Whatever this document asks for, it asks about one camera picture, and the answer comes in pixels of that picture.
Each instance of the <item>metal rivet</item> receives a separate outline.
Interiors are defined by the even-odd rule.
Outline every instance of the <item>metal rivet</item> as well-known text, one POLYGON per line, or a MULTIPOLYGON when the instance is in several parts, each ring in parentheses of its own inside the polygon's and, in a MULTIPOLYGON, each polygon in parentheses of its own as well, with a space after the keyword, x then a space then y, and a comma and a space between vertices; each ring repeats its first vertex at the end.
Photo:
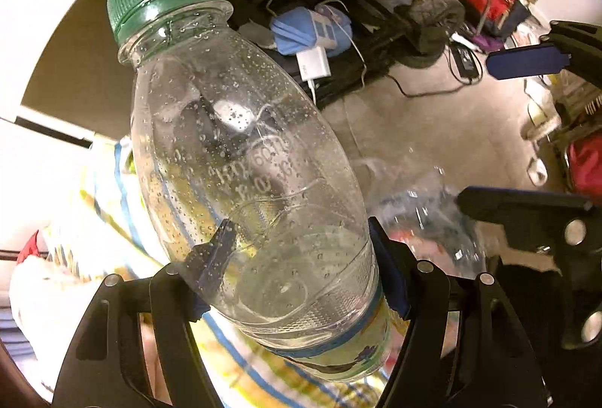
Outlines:
POLYGON ((433 271, 433 264, 431 264, 429 261, 420 261, 418 263, 418 270, 428 274, 429 272, 433 271))
POLYGON ((598 336, 600 330, 602 330, 602 311, 597 311, 585 320, 581 329, 581 338, 584 342, 591 342, 598 336))
POLYGON ((491 274, 481 274, 481 282, 487 286, 491 286, 496 280, 491 274))
POLYGON ((585 240, 587 229, 581 220, 572 220, 565 228, 565 241, 572 246, 579 245, 585 240))
POLYGON ((119 276, 116 274, 111 274, 110 276, 106 276, 105 278, 105 286, 114 286, 119 282, 119 276))

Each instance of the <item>striped towel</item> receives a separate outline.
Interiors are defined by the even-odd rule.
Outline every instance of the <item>striped towel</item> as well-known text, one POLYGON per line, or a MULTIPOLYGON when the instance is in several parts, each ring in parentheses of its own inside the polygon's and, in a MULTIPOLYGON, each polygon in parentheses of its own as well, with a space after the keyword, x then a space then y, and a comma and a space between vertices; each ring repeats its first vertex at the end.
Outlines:
MULTIPOLYGON (((154 275, 169 262, 146 212, 129 138, 95 141, 67 213, 42 232, 48 260, 91 281, 118 273, 154 275)), ((318 380, 241 334, 213 309, 192 323, 199 351, 227 407, 344 407, 376 405, 383 370, 353 383, 318 380)))

